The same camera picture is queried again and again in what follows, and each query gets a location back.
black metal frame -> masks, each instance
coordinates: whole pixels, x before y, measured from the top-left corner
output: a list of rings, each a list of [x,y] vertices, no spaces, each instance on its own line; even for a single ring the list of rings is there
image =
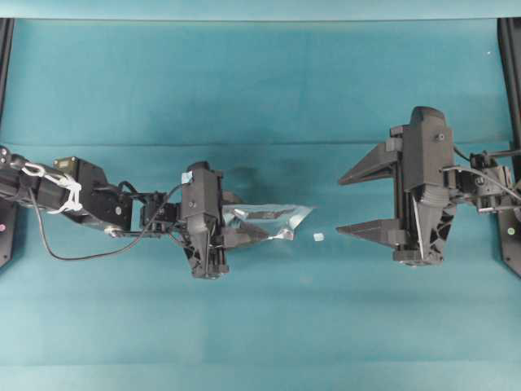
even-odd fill
[[[14,19],[0,19],[0,123],[6,93]],[[0,267],[12,258],[18,204],[0,200]]]
[[[497,21],[497,39],[501,51],[506,93],[510,106],[512,149],[521,148],[521,18]],[[521,156],[512,157],[515,181],[521,179]],[[521,222],[513,211],[497,216],[501,241],[501,257],[515,273],[521,275]]]

wire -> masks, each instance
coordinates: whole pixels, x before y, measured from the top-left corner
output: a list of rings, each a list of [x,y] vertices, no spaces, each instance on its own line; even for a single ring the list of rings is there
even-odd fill
[[[120,190],[120,191],[123,191],[123,187],[127,187],[131,193],[137,193],[138,191],[136,190],[136,188],[134,186],[132,186],[132,183],[128,182],[128,181],[123,181],[123,182],[120,182],[119,185],[117,185],[117,188]]]
[[[169,233],[169,237],[170,237],[170,239],[171,239],[175,244],[177,244],[178,246],[183,247],[183,248],[186,248],[186,249],[190,249],[190,247],[188,247],[185,243],[183,243],[181,240],[179,240],[179,239],[176,238],[174,235],[172,235],[172,233]]]
[[[456,154],[458,156],[460,156],[461,158],[465,159],[466,161],[468,161],[468,162],[471,161],[471,159],[466,157],[466,155],[462,152],[462,150],[459,149],[458,147],[456,147],[455,145],[454,145],[454,151],[456,152]]]
[[[487,174],[483,174],[481,171],[479,171],[477,169],[471,169],[469,167],[462,167],[460,165],[452,165],[450,167],[445,167],[445,168],[441,169],[441,171],[453,171],[453,170],[466,171],[467,173],[479,175],[480,177],[485,178],[486,180],[488,180],[488,181],[492,182],[493,184],[495,184],[496,186],[500,187],[503,191],[506,191],[508,194],[513,196],[517,201],[521,202],[521,196],[519,196],[519,194],[512,191],[511,189],[509,189],[502,183],[498,182],[496,179],[489,177]]]
[[[34,207],[34,210],[36,211],[36,216],[37,216],[37,219],[38,219],[38,227],[40,229],[40,236],[42,238],[42,242],[43,242],[43,246],[45,247],[45,249],[47,250],[47,252],[53,257],[53,258],[56,258],[56,259],[59,259],[60,261],[86,261],[86,260],[89,260],[89,259],[95,259],[95,258],[102,258],[102,257],[109,257],[111,255],[118,255],[118,254],[121,254],[121,253],[124,253],[125,251],[127,250],[130,250],[133,246],[135,246],[136,244],[138,244],[138,242],[143,238],[143,236],[147,233],[148,229],[151,227],[151,225],[154,223],[155,221],[155,218],[157,217],[157,215],[159,214],[160,210],[167,204],[167,202],[169,201],[170,197],[172,196],[173,193],[175,193],[177,190],[179,190],[183,185],[176,185],[167,195],[166,197],[164,198],[164,201],[161,203],[161,205],[157,208],[157,210],[154,212],[154,214],[152,215],[152,218],[150,219],[150,221],[143,227],[141,233],[136,236],[136,239],[134,239],[133,241],[131,241],[129,244],[127,244],[126,246],[124,246],[123,248],[120,248],[119,250],[115,250],[115,251],[110,251],[108,253],[100,253],[100,254],[93,254],[93,255],[87,255],[87,256],[84,256],[84,257],[61,257],[59,255],[56,255],[51,249],[50,249],[50,246],[49,246],[49,243],[47,242],[47,237],[46,237],[46,232],[45,232],[45,228],[43,226],[43,219],[42,219],[42,213],[40,212],[40,209],[38,208],[38,204],[36,202],[36,198],[34,197],[34,193],[33,193],[33,189],[29,188],[28,189],[28,193],[29,193],[29,196],[31,197],[31,203],[33,204],[33,207]]]

white zip tie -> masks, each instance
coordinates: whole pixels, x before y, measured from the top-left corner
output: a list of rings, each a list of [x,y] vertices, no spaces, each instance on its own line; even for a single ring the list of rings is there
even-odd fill
[[[81,184],[76,182],[69,174],[48,174],[45,167],[34,163],[25,163],[22,171],[30,177],[45,178],[56,186],[69,191],[67,201],[59,209],[48,211],[49,214],[59,214],[71,210],[78,212],[83,209],[83,205],[80,203]]]

silver foil bag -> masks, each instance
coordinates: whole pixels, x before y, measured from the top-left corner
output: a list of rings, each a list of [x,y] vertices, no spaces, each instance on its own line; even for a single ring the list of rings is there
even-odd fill
[[[241,244],[253,244],[264,240],[293,240],[295,228],[313,210],[292,204],[226,204],[222,217],[226,230],[242,235]]]

mounting plate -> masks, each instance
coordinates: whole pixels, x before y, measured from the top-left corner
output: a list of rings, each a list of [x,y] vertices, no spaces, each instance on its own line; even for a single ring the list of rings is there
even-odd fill
[[[497,38],[501,51],[506,92],[510,106],[513,149],[521,147],[521,18],[502,18],[497,21]],[[521,157],[512,159],[515,181],[521,179]],[[521,223],[514,212],[505,210],[497,215],[503,261],[521,276]]]
[[[18,204],[0,199],[0,267],[12,258]]]

